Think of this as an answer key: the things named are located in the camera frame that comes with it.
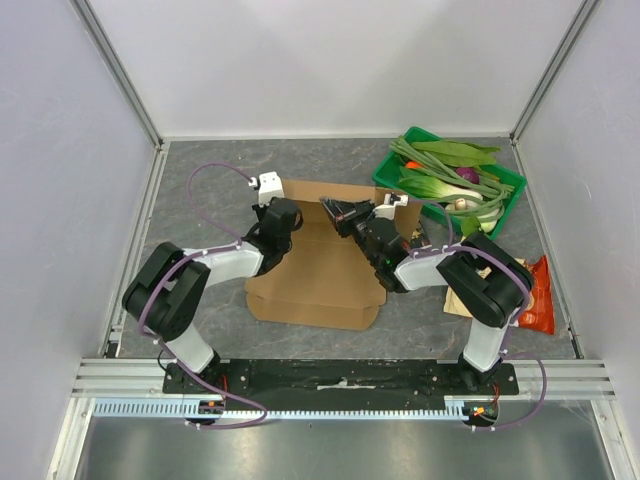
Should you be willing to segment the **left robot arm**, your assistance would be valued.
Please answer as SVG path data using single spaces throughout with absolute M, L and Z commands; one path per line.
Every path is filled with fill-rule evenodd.
M 303 225 L 302 212 L 290 199 L 274 198 L 253 209 L 257 222 L 236 243 L 210 249 L 160 244 L 122 297 L 122 307 L 140 331 L 176 358 L 185 369 L 185 382 L 198 393 L 211 392 L 220 378 L 219 355 L 193 324 L 204 291 L 270 272 L 291 250 L 292 233 Z

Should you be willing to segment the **brown cardboard box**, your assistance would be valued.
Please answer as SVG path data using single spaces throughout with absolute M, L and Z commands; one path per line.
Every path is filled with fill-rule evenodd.
M 303 225 L 292 234 L 292 248 L 279 265 L 246 281 L 249 311 L 260 321 L 368 329 L 386 303 L 387 291 L 356 242 L 336 232 L 320 199 L 379 205 L 389 191 L 291 179 L 283 187 L 301 209 Z

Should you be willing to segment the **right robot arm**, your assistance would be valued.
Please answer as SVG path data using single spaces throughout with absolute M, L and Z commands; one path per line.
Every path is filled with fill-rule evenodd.
M 481 231 L 441 249 L 413 247 L 395 225 L 396 211 L 409 204 L 406 195 L 387 194 L 380 205 L 328 197 L 320 202 L 339 236 L 355 241 L 387 291 L 446 285 L 455 293 L 472 315 L 457 362 L 459 384 L 473 394 L 489 387 L 510 324 L 529 304 L 532 274 Z

